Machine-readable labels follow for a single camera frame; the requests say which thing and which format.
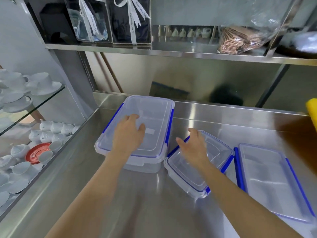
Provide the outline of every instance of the red plate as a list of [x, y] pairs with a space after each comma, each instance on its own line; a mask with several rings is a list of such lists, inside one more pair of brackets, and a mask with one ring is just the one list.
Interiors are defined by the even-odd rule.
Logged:
[[31, 162], [31, 164], [39, 164], [39, 157], [40, 155], [45, 152], [49, 151], [49, 145], [51, 143], [43, 143], [38, 144], [31, 148], [29, 152], [26, 154], [25, 160]]

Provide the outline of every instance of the forearm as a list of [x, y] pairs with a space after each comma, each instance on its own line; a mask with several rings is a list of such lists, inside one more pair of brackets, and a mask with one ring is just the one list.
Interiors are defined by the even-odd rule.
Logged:
[[46, 238], [98, 237], [104, 211], [110, 204], [121, 168], [114, 162], [118, 152], [110, 152], [91, 180], [51, 228]]
[[241, 238], [301, 237], [275, 214], [238, 188], [211, 163], [202, 165], [199, 171]]

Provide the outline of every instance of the person's right arm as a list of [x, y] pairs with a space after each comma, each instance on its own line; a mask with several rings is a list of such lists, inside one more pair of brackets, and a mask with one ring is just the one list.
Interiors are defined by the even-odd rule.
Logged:
[[236, 186], [207, 157], [202, 134], [194, 128], [187, 143], [176, 141], [185, 159], [207, 182], [220, 208], [241, 238], [302, 238], [295, 230]]

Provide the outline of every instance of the transparent lid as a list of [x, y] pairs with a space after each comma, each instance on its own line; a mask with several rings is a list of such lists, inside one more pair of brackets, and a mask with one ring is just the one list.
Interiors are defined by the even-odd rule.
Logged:
[[[233, 154], [233, 150], [211, 134], [203, 130], [200, 130], [200, 132], [205, 137], [207, 156], [210, 162], [218, 169], [221, 169], [228, 158]], [[167, 164], [196, 191], [203, 192], [207, 188], [205, 180], [195, 168], [187, 163], [179, 147], [176, 151], [169, 153]]]
[[143, 143], [132, 153], [132, 156], [148, 158], [160, 156], [173, 108], [174, 102], [170, 99], [129, 96], [98, 139], [97, 147], [110, 151], [112, 148], [113, 132], [118, 122], [125, 115], [138, 114], [140, 117], [136, 121], [136, 126], [139, 128], [144, 123], [146, 130]]
[[304, 222], [315, 216], [289, 160], [283, 153], [239, 145], [247, 193], [271, 212]]

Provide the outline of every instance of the brown cardboard stack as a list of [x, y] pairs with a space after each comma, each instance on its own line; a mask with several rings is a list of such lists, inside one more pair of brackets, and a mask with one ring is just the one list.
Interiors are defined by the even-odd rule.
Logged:
[[223, 54], [238, 54], [250, 49], [259, 48], [264, 43], [258, 31], [246, 27], [230, 26], [222, 28], [218, 52]]

